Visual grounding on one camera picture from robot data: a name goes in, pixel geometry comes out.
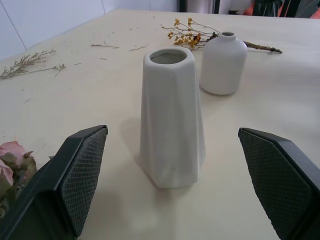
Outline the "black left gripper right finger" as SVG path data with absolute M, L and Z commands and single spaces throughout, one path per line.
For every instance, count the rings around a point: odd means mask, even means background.
M 290 140 L 240 128 L 255 194 L 281 240 L 320 238 L 320 170 Z

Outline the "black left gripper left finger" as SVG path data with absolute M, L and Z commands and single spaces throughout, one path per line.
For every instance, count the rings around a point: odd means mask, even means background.
M 0 223 L 2 240 L 77 240 L 98 184 L 106 125 L 69 136 Z

